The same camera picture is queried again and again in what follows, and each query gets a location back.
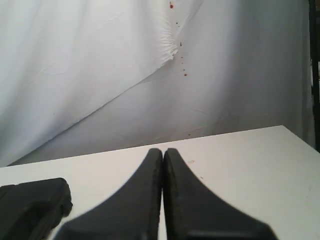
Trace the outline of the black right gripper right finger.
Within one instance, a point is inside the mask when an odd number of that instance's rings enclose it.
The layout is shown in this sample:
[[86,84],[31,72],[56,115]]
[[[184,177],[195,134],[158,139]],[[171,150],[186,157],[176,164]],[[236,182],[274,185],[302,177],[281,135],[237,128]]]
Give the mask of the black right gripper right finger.
[[210,191],[169,148],[163,159],[163,202],[169,240],[273,240],[275,233]]

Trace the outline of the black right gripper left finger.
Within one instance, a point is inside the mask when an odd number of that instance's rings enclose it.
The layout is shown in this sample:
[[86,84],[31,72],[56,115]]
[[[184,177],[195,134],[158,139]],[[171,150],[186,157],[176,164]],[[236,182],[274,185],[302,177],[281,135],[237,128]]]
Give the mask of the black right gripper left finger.
[[151,148],[111,197],[62,225],[58,240],[156,240],[162,197],[163,154]]

